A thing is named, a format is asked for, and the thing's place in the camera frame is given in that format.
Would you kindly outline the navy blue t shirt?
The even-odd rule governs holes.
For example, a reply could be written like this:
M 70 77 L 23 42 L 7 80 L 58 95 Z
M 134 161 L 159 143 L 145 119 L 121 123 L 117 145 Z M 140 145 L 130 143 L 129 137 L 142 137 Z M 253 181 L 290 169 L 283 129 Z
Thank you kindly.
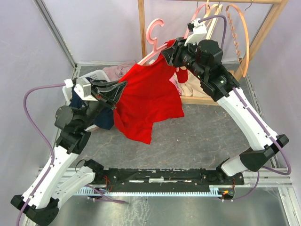
M 92 79 L 91 77 L 85 77 L 89 82 L 98 82 L 101 84 L 107 84 L 107 83 L 113 83 L 116 84 L 118 81 L 107 81 L 105 79 Z M 74 87 L 71 89 L 71 103 L 69 104 L 69 107 L 80 109 L 85 103 L 83 100 L 78 96 L 78 94 L 74 91 Z M 114 125 L 114 116 L 113 116 L 113 110 L 104 107 L 102 111 L 99 113 L 99 115 L 93 120 L 93 122 L 90 124 L 96 125 L 99 128 L 110 130 Z

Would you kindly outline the light pink hanger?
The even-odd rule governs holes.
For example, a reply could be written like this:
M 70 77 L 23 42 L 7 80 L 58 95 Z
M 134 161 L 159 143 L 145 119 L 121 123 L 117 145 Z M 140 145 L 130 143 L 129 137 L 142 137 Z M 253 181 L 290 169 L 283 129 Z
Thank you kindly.
M 197 15 L 198 13 L 200 12 L 200 10 L 205 7 L 205 12 L 210 8 L 208 7 L 208 3 L 203 3 L 202 5 L 198 6 L 198 3 L 197 3 L 197 8 L 191 18 L 191 21 L 195 20 L 197 18 Z M 187 28 L 186 32 L 185 32 L 185 35 L 184 35 L 184 38 L 186 39 L 188 37 L 188 34 L 189 34 L 189 29 Z

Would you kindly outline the red t shirt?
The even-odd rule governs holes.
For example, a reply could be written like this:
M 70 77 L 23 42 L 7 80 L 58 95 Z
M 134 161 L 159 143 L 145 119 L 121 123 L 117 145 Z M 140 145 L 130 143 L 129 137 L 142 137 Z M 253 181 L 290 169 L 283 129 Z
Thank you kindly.
M 186 82 L 187 70 L 169 66 L 160 54 L 148 66 L 135 64 L 120 80 L 126 81 L 120 100 L 113 111 L 115 127 L 127 138 L 151 143 L 153 124 L 184 116 L 182 101 L 170 79 Z

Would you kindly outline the cream hanger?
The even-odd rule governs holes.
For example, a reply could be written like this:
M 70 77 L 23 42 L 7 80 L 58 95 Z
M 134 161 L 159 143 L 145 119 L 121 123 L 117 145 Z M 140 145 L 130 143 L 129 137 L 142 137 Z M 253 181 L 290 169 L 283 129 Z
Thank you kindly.
M 207 0 L 205 4 L 205 15 L 203 18 L 219 15 L 220 12 L 221 9 L 219 4 L 213 4 L 210 6 L 209 1 Z M 207 29 L 207 33 L 205 37 L 206 40 L 211 39 L 216 23 L 217 23 L 217 18 L 212 18 L 208 20 L 208 23 L 206 25 L 206 29 Z
M 221 13 L 223 9 L 223 5 L 222 4 L 213 4 L 210 9 L 208 10 L 209 13 L 206 13 L 206 16 L 216 16 L 219 15 Z M 206 28 L 207 28 L 207 35 L 206 35 L 206 39 L 211 39 L 211 36 L 213 34 L 213 31 L 215 29 L 215 26 L 217 24 L 217 20 L 218 18 L 213 18 L 210 19 Z

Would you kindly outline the peach hanger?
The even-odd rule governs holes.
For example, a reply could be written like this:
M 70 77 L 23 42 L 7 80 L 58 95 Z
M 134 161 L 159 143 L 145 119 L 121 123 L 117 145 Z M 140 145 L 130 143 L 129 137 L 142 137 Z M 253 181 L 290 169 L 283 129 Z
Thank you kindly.
M 246 76 L 250 64 L 250 45 L 255 34 L 252 23 L 255 14 L 250 9 L 252 6 L 254 4 L 251 0 L 246 3 L 232 0 L 225 9 L 229 25 L 225 61 L 237 64 L 238 68 L 234 74 L 237 80 Z

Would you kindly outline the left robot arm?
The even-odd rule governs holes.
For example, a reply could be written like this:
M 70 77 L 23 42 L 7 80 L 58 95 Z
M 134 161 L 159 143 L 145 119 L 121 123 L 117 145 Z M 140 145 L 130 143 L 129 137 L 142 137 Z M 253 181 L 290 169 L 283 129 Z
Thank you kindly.
M 86 78 L 67 79 L 54 87 L 73 89 L 83 101 L 80 108 L 63 105 L 55 113 L 55 126 L 61 133 L 52 146 L 46 142 L 51 156 L 33 184 L 20 195 L 15 195 L 11 204 L 20 215 L 39 226 L 48 226 L 56 218 L 63 204 L 79 189 L 92 182 L 103 181 L 103 165 L 88 160 L 84 166 L 61 185 L 58 184 L 65 171 L 84 150 L 91 136 L 87 128 L 103 108 L 114 109 L 127 85 L 126 81 L 104 82 Z

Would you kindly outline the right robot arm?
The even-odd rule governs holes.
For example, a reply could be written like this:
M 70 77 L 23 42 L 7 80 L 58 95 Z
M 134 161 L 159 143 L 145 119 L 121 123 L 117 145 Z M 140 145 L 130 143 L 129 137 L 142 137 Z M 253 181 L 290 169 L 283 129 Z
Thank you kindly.
M 227 184 L 237 173 L 257 172 L 265 163 L 283 151 L 289 139 L 277 134 L 255 111 L 239 82 L 222 65 L 223 51 L 214 40 L 188 44 L 177 38 L 162 51 L 168 65 L 186 67 L 200 82 L 203 91 L 221 106 L 245 135 L 250 147 L 240 155 L 225 160 L 216 172 L 216 180 Z

